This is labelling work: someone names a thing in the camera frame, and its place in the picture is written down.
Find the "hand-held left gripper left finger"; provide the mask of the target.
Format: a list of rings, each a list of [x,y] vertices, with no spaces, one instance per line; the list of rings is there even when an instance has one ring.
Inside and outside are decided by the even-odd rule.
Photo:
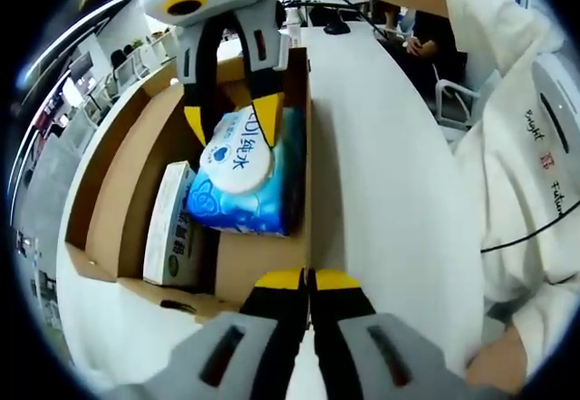
[[[284,399],[308,317],[305,268],[270,271],[237,312],[178,343],[150,379],[114,399]]]

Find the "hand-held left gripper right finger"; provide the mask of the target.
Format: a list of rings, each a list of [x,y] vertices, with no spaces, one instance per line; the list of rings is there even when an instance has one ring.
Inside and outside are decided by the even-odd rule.
[[[443,352],[393,314],[378,313],[360,284],[331,269],[311,273],[314,348],[331,399],[505,399],[469,386]]]

